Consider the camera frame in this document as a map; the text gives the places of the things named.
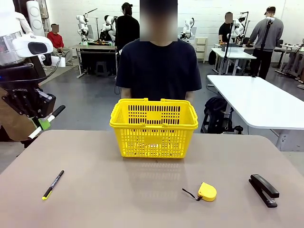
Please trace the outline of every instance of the marker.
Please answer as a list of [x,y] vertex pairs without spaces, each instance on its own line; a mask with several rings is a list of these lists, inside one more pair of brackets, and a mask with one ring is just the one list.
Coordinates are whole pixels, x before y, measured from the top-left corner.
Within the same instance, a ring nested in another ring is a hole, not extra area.
[[42,200],[46,200],[49,195],[52,193],[52,190],[53,188],[55,187],[55,185],[57,184],[57,182],[59,181],[60,177],[62,176],[62,174],[64,173],[65,171],[62,170],[59,175],[56,177],[56,179],[54,180],[54,182],[51,184],[51,186],[48,188],[47,192],[43,195],[42,197]]

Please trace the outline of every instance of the drawer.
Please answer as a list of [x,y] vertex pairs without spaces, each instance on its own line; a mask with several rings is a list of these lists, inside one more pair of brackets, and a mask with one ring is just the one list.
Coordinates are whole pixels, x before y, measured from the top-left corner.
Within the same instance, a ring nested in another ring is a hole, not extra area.
[[205,47],[204,45],[201,45],[201,46],[196,46],[196,51],[205,51]]
[[196,38],[196,44],[206,44],[206,38]]
[[205,57],[205,52],[197,52],[196,53],[196,58],[197,59],[204,59]]

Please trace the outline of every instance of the black stapler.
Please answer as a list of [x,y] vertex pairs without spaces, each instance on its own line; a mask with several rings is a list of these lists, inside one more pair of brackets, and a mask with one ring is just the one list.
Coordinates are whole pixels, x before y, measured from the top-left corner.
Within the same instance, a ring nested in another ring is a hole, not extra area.
[[269,208],[276,208],[275,198],[279,198],[280,193],[263,177],[258,174],[252,174],[249,179],[250,184],[262,198]]

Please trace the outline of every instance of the red shirt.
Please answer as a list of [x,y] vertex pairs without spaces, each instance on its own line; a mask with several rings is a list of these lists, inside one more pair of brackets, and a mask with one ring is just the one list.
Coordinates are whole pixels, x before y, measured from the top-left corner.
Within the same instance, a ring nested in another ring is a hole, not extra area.
[[64,47],[61,35],[49,32],[47,34],[47,38],[50,41],[52,41],[52,44],[53,44],[54,48],[60,48],[60,47],[63,48]]

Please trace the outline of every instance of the person in gray sweater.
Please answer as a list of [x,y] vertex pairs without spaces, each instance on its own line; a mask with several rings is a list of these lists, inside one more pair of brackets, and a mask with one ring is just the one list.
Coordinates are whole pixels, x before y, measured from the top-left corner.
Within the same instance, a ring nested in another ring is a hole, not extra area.
[[[265,16],[273,18],[276,13],[275,10],[276,10],[275,7],[268,7]],[[257,59],[251,61],[250,64],[251,75],[257,76],[258,70],[261,66],[260,73],[258,76],[261,77],[262,79],[266,79],[271,63],[271,56],[273,50],[275,49],[277,42],[281,38],[284,29],[283,22],[280,19],[275,18],[273,24],[270,26],[268,36],[265,42],[264,50],[261,51],[261,45],[266,31],[267,23],[268,23],[267,18],[261,20],[253,29],[253,32],[248,41],[248,45],[250,45],[257,38],[255,49],[253,52],[253,56],[257,57]]]

